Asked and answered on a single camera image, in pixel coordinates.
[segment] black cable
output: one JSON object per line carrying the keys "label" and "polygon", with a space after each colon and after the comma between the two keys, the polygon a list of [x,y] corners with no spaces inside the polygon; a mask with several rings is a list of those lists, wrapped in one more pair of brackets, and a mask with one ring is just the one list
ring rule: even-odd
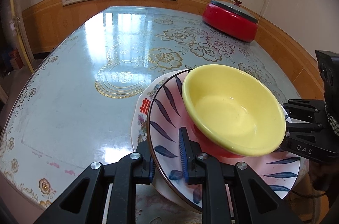
{"label": "black cable", "polygon": [[298,193],[298,192],[296,192],[294,190],[291,190],[291,192],[293,192],[297,196],[300,196],[300,197],[303,197],[303,198],[308,198],[308,199],[319,198],[319,197],[322,197],[322,196],[326,195],[325,192],[320,194],[320,195],[303,195],[303,194]]}

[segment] orange wainscoting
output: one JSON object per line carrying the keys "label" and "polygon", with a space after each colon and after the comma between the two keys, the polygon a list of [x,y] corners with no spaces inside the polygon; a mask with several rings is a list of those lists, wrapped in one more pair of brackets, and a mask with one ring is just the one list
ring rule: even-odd
{"label": "orange wainscoting", "polygon": [[[62,6],[62,0],[44,0],[24,10],[22,16],[32,52],[42,53],[50,52],[85,21],[109,6],[159,7],[201,15],[209,1],[91,0]],[[303,99],[323,99],[317,63],[298,42],[262,17],[256,41],[277,62]]]}

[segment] red chinese character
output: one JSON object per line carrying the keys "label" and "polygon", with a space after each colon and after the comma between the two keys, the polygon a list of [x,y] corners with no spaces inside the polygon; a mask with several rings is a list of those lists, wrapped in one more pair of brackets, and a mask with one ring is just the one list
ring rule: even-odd
{"label": "red chinese character", "polygon": [[142,101],[142,106],[140,107],[140,112],[147,115],[149,109],[150,109],[150,100],[145,98]]}

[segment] red electric pot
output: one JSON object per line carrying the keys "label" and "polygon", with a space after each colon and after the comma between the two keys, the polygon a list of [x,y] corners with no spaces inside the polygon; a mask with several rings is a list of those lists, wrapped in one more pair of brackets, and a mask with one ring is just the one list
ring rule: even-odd
{"label": "red electric pot", "polygon": [[202,15],[202,20],[232,37],[251,42],[257,33],[258,21],[239,6],[240,1],[234,1],[236,4],[211,0]]}

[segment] floral plate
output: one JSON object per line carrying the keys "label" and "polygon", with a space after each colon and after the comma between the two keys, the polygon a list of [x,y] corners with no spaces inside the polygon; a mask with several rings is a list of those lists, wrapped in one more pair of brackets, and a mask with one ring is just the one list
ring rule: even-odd
{"label": "floral plate", "polygon": [[[197,141],[181,94],[182,83],[190,70],[184,70],[169,77],[152,93],[152,101],[144,99],[141,109],[147,107],[147,121],[142,126],[151,146],[151,153],[157,169],[174,192],[194,209],[202,210],[201,186],[187,185],[183,178],[178,144],[179,128],[187,128],[189,137]],[[285,112],[285,119],[291,122]],[[230,159],[219,157],[220,161],[236,164],[248,163],[251,168],[278,194],[284,198],[293,187],[300,167],[300,157],[280,149],[262,157]]]}

